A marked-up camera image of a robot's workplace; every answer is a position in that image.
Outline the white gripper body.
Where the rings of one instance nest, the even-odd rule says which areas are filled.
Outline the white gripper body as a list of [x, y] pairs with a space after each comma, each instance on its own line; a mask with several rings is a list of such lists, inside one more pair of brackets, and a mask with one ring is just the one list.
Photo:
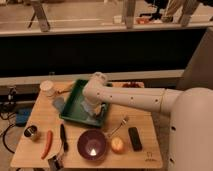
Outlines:
[[85, 101], [83, 103], [84, 110], [90, 114], [99, 114], [102, 110], [101, 104], [90, 104], [89, 102]]

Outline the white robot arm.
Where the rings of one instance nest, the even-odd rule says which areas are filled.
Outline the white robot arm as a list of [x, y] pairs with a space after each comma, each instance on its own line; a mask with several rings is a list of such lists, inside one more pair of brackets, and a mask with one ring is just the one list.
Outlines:
[[168, 171], [213, 171], [213, 90], [108, 87], [95, 72], [83, 89], [85, 105], [101, 102], [170, 114]]

